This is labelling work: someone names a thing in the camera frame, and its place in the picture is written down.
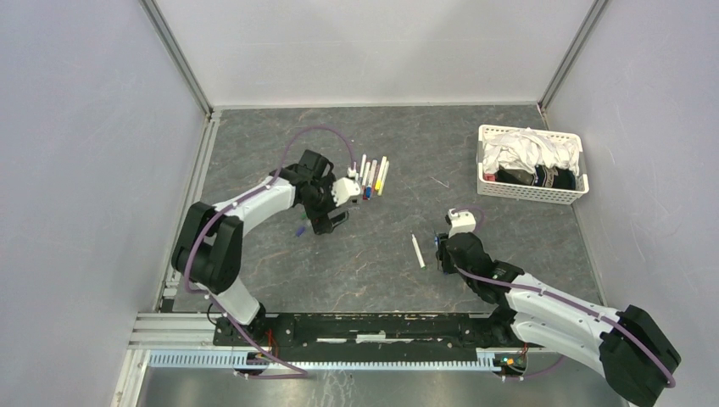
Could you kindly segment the white marker pale yellow cap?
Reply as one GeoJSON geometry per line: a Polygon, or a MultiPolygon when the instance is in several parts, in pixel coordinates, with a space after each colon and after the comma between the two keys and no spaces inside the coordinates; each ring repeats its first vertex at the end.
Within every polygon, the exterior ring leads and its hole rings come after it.
{"type": "Polygon", "coordinates": [[[383,191],[384,191],[384,188],[386,185],[386,179],[387,179],[389,165],[390,165],[390,161],[388,160],[385,163],[385,166],[383,167],[383,170],[382,170],[382,176],[380,178],[379,187],[377,188],[377,196],[381,196],[383,194],[383,191]]]}

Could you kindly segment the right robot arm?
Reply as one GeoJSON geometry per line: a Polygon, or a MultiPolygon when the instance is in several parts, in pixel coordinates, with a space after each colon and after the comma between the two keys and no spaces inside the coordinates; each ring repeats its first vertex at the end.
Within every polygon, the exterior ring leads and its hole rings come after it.
{"type": "Polygon", "coordinates": [[[653,406],[677,384],[681,356],[644,309],[593,304],[553,288],[522,268],[492,259],[470,232],[439,234],[436,257],[482,301],[495,305],[489,332],[501,346],[536,344],[600,374],[635,406],[653,406]]]}

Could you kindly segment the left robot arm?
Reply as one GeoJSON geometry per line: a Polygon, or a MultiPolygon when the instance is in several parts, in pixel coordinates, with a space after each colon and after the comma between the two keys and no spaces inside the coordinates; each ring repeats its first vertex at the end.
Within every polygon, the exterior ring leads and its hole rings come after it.
{"type": "Polygon", "coordinates": [[[214,300],[234,334],[246,345],[260,343],[266,334],[265,307],[239,276],[243,239],[271,216],[298,205],[312,230],[328,234],[348,219],[342,206],[361,194],[357,165],[347,174],[334,174],[333,163],[305,150],[296,164],[273,170],[258,186],[225,202],[194,203],[185,216],[170,264],[214,300]]]}

